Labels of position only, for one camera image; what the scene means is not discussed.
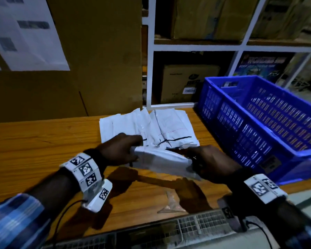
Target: person's left hand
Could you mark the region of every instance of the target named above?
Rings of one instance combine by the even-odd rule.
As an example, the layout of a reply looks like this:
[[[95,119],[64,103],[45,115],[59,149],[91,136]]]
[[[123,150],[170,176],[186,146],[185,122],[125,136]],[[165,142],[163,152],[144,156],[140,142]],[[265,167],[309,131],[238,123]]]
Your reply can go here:
[[[137,155],[130,154],[132,146],[143,145],[141,135],[126,135],[120,133],[112,139],[100,144],[96,149],[108,161],[108,165],[122,165],[134,162],[138,159]]]

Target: person's right hand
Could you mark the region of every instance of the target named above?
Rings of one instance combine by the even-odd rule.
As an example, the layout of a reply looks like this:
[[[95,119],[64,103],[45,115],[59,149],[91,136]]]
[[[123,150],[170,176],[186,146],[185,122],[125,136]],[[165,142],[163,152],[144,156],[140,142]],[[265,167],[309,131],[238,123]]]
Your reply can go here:
[[[212,145],[190,147],[186,156],[196,157],[200,164],[193,163],[194,171],[201,178],[216,184],[226,184],[226,178],[241,168],[236,161]]]

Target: blue plaid sleeve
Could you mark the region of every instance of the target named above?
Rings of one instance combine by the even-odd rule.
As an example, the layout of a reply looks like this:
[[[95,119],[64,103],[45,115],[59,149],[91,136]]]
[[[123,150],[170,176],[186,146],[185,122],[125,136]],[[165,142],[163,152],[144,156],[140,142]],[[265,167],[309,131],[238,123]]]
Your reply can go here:
[[[43,205],[28,194],[0,203],[0,249],[38,248],[46,240],[51,221]]]
[[[305,226],[305,230],[286,242],[286,246],[292,249],[311,249],[311,225]]]

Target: white wrist-mounted device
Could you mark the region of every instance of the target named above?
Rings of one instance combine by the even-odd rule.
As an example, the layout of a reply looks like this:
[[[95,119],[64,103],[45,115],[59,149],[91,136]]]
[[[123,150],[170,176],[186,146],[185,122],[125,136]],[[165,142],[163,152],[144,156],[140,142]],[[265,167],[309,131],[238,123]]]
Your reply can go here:
[[[259,197],[259,199],[266,205],[278,197],[288,197],[288,194],[280,189],[271,179],[264,174],[251,176],[244,183],[248,188]],[[235,232],[242,232],[242,223],[239,218],[232,213],[230,205],[228,204],[229,195],[218,199],[218,205],[224,216],[226,217],[230,227]]]
[[[98,165],[91,156],[79,153],[60,167],[68,169],[77,179],[83,199],[87,201],[82,206],[94,213],[100,211],[112,190],[112,183],[107,179],[103,180]]]

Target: hand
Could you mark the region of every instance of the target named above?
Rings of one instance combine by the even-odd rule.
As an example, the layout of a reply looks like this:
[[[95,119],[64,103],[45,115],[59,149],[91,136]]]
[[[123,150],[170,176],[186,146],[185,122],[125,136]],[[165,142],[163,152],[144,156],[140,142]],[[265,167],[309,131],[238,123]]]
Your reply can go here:
[[[195,156],[200,162],[201,166],[194,164],[193,169],[201,178],[216,184],[225,184],[226,177],[241,168],[236,161],[212,145],[188,148],[187,156]]]
[[[122,165],[138,159],[137,155],[130,154],[130,148],[142,144],[142,136],[120,133],[107,142],[100,144],[96,149],[107,159],[108,165]]]

